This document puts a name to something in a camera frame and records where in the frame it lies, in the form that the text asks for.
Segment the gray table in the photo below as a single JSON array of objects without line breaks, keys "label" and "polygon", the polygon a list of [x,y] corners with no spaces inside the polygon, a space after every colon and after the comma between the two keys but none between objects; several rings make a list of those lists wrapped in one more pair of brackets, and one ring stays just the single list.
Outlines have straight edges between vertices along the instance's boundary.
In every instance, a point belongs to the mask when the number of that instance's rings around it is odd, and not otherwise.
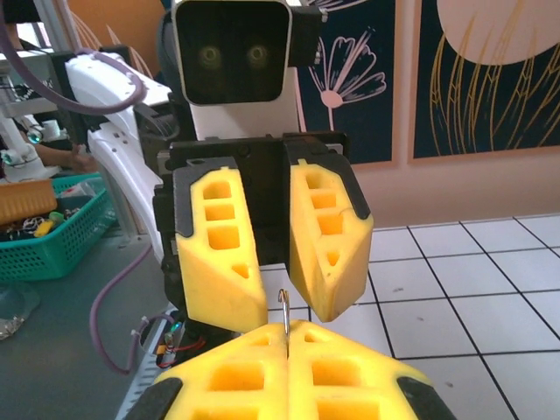
[{"label": "gray table", "polygon": [[[102,364],[89,338],[90,306],[101,288],[144,249],[101,240],[77,270],[56,282],[35,283],[41,304],[13,337],[0,341],[2,420],[112,420],[131,377]],[[143,315],[167,306],[163,275],[149,256],[114,288],[100,310],[100,329],[123,366],[130,330]]]}]

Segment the robot eye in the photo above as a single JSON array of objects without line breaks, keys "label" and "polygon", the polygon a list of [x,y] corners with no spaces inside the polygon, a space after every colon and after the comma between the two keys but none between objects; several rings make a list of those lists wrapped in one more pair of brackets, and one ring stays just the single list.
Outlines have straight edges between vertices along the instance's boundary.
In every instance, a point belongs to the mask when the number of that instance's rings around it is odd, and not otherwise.
[{"label": "robot eye", "polygon": [[261,70],[269,64],[269,50],[262,45],[254,45],[247,52],[248,64],[255,70]]},{"label": "robot eye", "polygon": [[208,70],[217,70],[221,67],[221,53],[215,46],[205,46],[199,52],[199,63]]}]

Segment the painting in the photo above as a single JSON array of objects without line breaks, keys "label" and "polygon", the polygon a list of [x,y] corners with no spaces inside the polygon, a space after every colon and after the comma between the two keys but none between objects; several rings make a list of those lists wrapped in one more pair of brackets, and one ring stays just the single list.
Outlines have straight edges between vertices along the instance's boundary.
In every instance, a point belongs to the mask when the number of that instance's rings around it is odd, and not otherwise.
[{"label": "painting", "polygon": [[320,62],[298,69],[302,131],[338,130],[353,164],[393,158],[395,0],[314,0],[328,20]]},{"label": "painting", "polygon": [[413,158],[560,145],[560,3],[423,0]]}]

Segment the orange object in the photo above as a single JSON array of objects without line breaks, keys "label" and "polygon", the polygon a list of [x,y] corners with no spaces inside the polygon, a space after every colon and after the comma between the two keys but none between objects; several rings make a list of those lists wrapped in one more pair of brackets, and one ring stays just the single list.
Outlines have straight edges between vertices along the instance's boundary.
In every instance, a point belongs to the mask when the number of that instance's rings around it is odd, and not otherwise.
[{"label": "orange object", "polygon": [[50,213],[56,206],[50,179],[0,185],[0,225]]}]

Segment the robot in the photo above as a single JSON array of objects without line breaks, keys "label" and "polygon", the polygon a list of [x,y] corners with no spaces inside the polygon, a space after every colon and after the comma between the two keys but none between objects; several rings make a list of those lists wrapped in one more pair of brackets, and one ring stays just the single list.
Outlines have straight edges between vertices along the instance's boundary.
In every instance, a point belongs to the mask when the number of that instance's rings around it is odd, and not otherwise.
[{"label": "robot", "polygon": [[285,290],[284,322],[268,324],[262,265],[285,264],[323,322],[366,287],[374,221],[349,141],[298,127],[294,72],[314,63],[326,19],[283,0],[177,2],[160,34],[171,88],[132,70],[123,47],[57,52],[66,99],[5,52],[122,189],[185,326],[192,350],[129,420],[455,418],[415,369],[291,321]]}]

